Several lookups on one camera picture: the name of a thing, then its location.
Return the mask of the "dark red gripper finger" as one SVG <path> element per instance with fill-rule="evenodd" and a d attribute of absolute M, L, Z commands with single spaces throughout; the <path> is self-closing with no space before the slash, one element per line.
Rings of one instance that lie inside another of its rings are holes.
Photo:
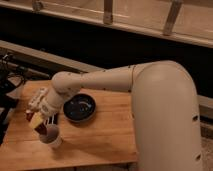
<path fill-rule="evenodd" d="M 47 128 L 44 124 L 40 124 L 37 128 L 36 128 L 36 131 L 39 133 L 39 134 L 42 134 L 42 135 L 46 135 L 47 134 Z"/>
<path fill-rule="evenodd" d="M 27 121 L 31 121 L 32 117 L 33 117 L 34 113 L 31 111 L 26 111 L 26 119 Z"/>

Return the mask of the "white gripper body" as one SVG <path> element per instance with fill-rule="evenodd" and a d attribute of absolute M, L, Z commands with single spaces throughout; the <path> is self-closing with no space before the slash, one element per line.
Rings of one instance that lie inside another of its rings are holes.
<path fill-rule="evenodd" d="M 28 108 L 48 118 L 58 113 L 63 103 L 64 99 L 53 88 L 41 87 L 29 100 Z"/>

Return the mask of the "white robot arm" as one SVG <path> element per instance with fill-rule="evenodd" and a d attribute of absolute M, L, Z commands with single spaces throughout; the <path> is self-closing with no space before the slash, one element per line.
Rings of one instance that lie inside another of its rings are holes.
<path fill-rule="evenodd" d="M 157 61 L 84 74 L 58 72 L 28 103 L 30 127 L 58 113 L 80 89 L 129 92 L 139 171 L 203 171 L 197 91 L 186 69 Z"/>

